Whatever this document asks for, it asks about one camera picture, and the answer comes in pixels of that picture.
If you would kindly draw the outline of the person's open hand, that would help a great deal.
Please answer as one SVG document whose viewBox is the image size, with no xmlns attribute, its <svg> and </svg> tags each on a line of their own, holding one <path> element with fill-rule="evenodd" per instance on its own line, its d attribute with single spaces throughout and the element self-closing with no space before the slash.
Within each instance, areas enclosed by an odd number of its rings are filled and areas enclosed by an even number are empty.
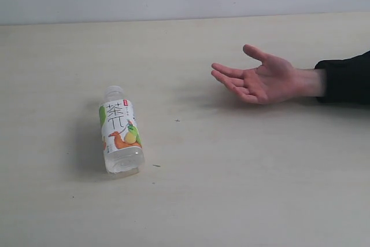
<svg viewBox="0 0 370 247">
<path fill-rule="evenodd" d="M 300 97 L 322 97 L 326 74 L 322 69 L 297 69 L 287 60 L 244 45 L 243 52 L 261 63 L 236 69 L 213 63 L 211 75 L 248 104 L 270 105 Z"/>
</svg>

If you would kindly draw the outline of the black sleeved forearm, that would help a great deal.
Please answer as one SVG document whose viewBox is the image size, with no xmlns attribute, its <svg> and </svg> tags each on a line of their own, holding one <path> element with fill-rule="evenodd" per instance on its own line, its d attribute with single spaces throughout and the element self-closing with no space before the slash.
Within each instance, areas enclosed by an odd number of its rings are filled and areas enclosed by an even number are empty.
<svg viewBox="0 0 370 247">
<path fill-rule="evenodd" d="M 315 69 L 325 72 L 325 90 L 317 100 L 325 104 L 369 104 L 369 52 L 344 60 L 322 60 Z"/>
</svg>

